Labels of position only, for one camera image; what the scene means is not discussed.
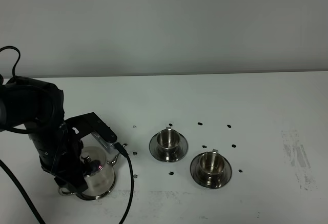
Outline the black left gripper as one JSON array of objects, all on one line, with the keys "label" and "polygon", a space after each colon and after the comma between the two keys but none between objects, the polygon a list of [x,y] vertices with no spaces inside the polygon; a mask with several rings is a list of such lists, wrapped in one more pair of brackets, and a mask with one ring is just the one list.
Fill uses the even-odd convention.
[{"label": "black left gripper", "polygon": [[81,139],[92,132],[113,132],[94,112],[67,119],[62,124],[30,134],[42,169],[55,176],[60,188],[82,193],[87,189],[80,161]]}]

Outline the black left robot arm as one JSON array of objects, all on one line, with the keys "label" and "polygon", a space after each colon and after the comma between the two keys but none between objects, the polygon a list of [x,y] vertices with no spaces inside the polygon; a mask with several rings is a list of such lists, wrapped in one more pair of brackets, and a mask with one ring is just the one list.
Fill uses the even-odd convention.
[{"label": "black left robot arm", "polygon": [[55,84],[13,77],[1,85],[1,130],[28,134],[39,154],[42,169],[60,188],[86,198],[109,191],[113,173],[101,176],[105,153],[84,148],[82,138],[93,134],[105,145],[116,134],[94,112],[64,119],[64,93]]}]

